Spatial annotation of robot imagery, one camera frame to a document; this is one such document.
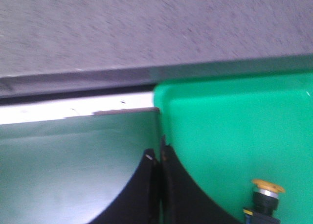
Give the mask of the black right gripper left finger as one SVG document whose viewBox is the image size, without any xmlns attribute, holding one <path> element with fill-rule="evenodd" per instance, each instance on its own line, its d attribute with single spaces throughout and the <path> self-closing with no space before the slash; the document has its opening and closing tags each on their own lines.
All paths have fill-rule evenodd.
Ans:
<svg viewBox="0 0 313 224">
<path fill-rule="evenodd" d="M 146 149 L 134 174 L 91 224 L 158 224 L 160 215 L 159 162 Z"/>
</svg>

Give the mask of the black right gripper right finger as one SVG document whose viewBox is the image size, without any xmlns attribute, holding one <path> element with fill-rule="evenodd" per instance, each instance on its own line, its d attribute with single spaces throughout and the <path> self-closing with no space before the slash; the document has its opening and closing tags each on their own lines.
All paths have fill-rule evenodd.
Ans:
<svg viewBox="0 0 313 224">
<path fill-rule="evenodd" d="M 162 136 L 160 144 L 162 212 L 165 224 L 239 224 L 196 184 L 174 148 Z"/>
</svg>

